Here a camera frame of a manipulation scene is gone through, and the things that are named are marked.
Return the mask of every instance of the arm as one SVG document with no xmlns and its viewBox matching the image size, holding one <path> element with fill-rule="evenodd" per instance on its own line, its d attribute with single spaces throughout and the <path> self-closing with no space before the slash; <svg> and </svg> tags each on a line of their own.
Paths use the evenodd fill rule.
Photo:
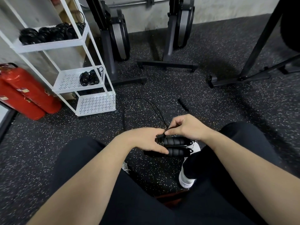
<svg viewBox="0 0 300 225">
<path fill-rule="evenodd" d="M 155 143 L 164 129 L 140 128 L 116 136 L 98 155 L 60 187 L 28 222 L 98 225 L 127 154 L 134 147 L 168 153 Z"/>
<path fill-rule="evenodd" d="M 300 221 L 300 179 L 216 132 L 191 115 L 175 117 L 166 135 L 201 140 L 217 155 L 235 184 L 270 225 Z"/>
</svg>

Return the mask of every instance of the white shelving unit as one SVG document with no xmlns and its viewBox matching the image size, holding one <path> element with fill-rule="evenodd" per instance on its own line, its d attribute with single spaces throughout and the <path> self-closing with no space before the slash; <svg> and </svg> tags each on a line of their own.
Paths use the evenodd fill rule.
<svg viewBox="0 0 300 225">
<path fill-rule="evenodd" d="M 81 35 L 78 30 L 78 27 L 76 25 L 76 22 L 71 14 L 71 11 L 69 10 L 69 7 L 68 7 L 66 1 L 65 0 L 60 0 L 60 1 L 66 11 L 66 14 L 68 15 L 68 17 L 71 21 L 71 24 L 73 25 L 73 27 L 75 29 L 75 32 L 77 33 L 78 39 L 46 42 L 46 43 L 39 43 L 39 44 L 32 44 L 32 45 L 22 45 L 22 43 L 19 41 L 18 38 L 15 41 L 10 41 L 9 38 L 5 34 L 3 34 L 1 30 L 0 30 L 0 36 L 10 46 L 10 48 L 12 48 L 21 57 L 21 59 L 24 60 L 25 63 L 30 68 L 32 68 L 32 70 L 52 89 L 52 91 L 55 94 L 57 94 L 57 96 L 77 116 L 92 115 L 92 114 L 114 111 L 115 110 L 115 91 L 111 84 L 110 78 L 107 75 L 106 68 L 104 66 L 103 60 L 102 60 L 100 53 L 98 51 L 98 48 L 96 46 L 95 40 L 94 40 L 93 35 L 90 30 L 90 27 L 85 20 L 86 25 L 84 28 L 84 32 Z M 83 13 L 79 1 L 78 0 L 73 0 L 73 1 L 76 4 L 77 9 Z M 17 11 L 10 5 L 9 1 L 4 0 L 4 2 L 7 4 L 7 6 L 10 8 L 10 10 L 13 12 L 13 14 L 17 17 L 17 19 L 20 21 L 20 23 L 25 28 L 27 28 L 28 26 L 22 20 L 22 18 L 17 13 Z M 97 56 L 101 62 L 101 65 L 98 65 L 98 66 L 95 65 L 95 63 L 91 57 L 91 54 L 88 51 L 88 48 L 85 44 L 85 41 L 86 41 L 88 35 L 91 39 L 91 42 L 93 43 L 93 45 L 95 47 L 95 50 L 96 50 Z M 51 59 L 51 57 L 47 53 L 47 50 L 65 48 L 65 47 L 73 47 L 73 46 L 83 46 L 83 48 L 86 52 L 86 55 L 88 56 L 88 59 L 90 60 L 90 62 L 92 64 L 91 67 L 60 70 L 59 67 L 57 66 L 57 64 Z M 49 61 L 53 64 L 53 66 L 57 69 L 58 76 L 57 76 L 57 79 L 56 79 L 54 85 L 51 85 L 43 77 L 43 75 L 30 63 L 30 61 L 23 55 L 23 53 L 34 52 L 34 51 L 42 51 L 46 55 L 46 57 L 49 59 Z M 97 68 L 103 68 L 103 72 L 101 75 L 99 74 Z M 85 87 L 81 86 L 81 84 L 79 82 L 80 74 L 85 71 L 89 72 L 92 69 L 95 70 L 95 72 L 100 80 L 100 83 L 97 85 L 88 85 Z M 112 91 L 107 91 L 105 84 L 104 84 L 105 77 L 107 77 L 107 80 L 110 84 Z M 80 90 L 88 90 L 88 89 L 95 89 L 95 88 L 103 88 L 105 92 L 84 95 L 84 96 L 80 96 L 77 92 Z M 77 96 L 79 97 L 76 110 L 61 96 L 61 93 L 67 93 L 67 92 L 75 92 L 77 94 Z"/>
</svg>

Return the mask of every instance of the left hand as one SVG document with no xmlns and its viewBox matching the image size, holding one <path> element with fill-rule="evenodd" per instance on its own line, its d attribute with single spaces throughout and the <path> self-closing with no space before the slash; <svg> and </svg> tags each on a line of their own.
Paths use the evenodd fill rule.
<svg viewBox="0 0 300 225">
<path fill-rule="evenodd" d="M 155 142 L 156 136 L 161 135 L 164 132 L 164 129 L 144 127 L 128 130 L 121 133 L 117 137 L 122 138 L 123 142 L 129 143 L 132 148 L 138 147 L 145 151 L 157 151 L 160 153 L 169 154 L 169 151 L 165 147 Z"/>
</svg>

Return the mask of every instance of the black rubber floor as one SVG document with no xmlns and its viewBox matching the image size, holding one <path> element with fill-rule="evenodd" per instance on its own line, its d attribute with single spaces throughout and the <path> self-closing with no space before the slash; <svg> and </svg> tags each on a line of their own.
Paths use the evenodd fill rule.
<svg viewBox="0 0 300 225">
<path fill-rule="evenodd" d="M 300 74 L 275 71 L 269 80 L 211 89 L 209 74 L 238 74 L 269 15 L 193 25 L 187 46 L 174 52 L 173 60 L 191 61 L 200 68 L 189 70 L 145 67 L 135 60 L 161 58 L 166 29 L 130 35 L 131 57 L 119 64 L 122 77 L 146 75 L 145 85 L 115 87 L 118 114 L 104 113 L 78 119 L 63 109 L 39 121 L 17 115 L 0 145 L 0 224 L 24 224 L 49 197 L 53 163 L 69 140 L 91 136 L 108 143 L 122 131 L 121 110 L 132 98 L 145 97 L 162 109 L 168 122 L 185 111 L 177 98 L 185 98 L 197 117 L 213 129 L 232 121 L 258 126 L 282 158 L 283 167 L 300 177 Z M 293 56 L 279 34 L 273 32 L 251 73 Z M 161 127 L 163 124 L 144 102 L 134 102 L 126 113 L 128 129 Z M 176 192 L 182 159 L 149 158 L 132 150 L 126 158 L 131 176 L 153 196 Z"/>
</svg>

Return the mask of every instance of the shelf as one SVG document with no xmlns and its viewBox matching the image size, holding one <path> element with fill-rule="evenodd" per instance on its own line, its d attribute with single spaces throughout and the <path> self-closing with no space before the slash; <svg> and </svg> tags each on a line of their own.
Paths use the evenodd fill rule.
<svg viewBox="0 0 300 225">
<path fill-rule="evenodd" d="M 115 94 L 112 91 L 108 92 L 111 100 L 113 101 L 113 106 L 111 106 L 110 101 L 107 98 L 105 92 L 83 95 L 80 96 L 77 108 L 76 115 L 84 116 L 84 115 L 93 115 L 98 113 L 104 113 L 115 110 Z"/>
<path fill-rule="evenodd" d="M 42 51 L 42 50 L 51 50 L 51 49 L 58 49 L 64 47 L 72 47 L 72 46 L 81 46 L 85 44 L 85 40 L 88 34 L 88 24 L 86 24 L 83 35 L 81 39 L 73 39 L 73 40 L 63 40 L 63 41 L 55 41 L 55 42 L 44 42 L 38 44 L 31 44 L 31 45 L 23 45 L 19 38 L 15 40 L 10 48 L 12 48 L 16 53 L 27 53 L 33 51 Z"/>
<path fill-rule="evenodd" d="M 67 92 L 74 92 L 74 91 L 81 91 L 81 90 L 88 90 L 88 89 L 95 89 L 95 88 L 102 88 L 104 84 L 97 84 L 97 85 L 88 85 L 82 86 L 79 82 L 80 74 L 87 71 L 91 71 L 94 69 L 93 67 L 85 67 L 80 69 L 72 69 L 72 70 L 64 70 L 61 71 L 55 84 L 53 86 L 53 92 L 61 94 Z M 102 72 L 102 81 L 104 82 L 104 72 Z"/>
</svg>

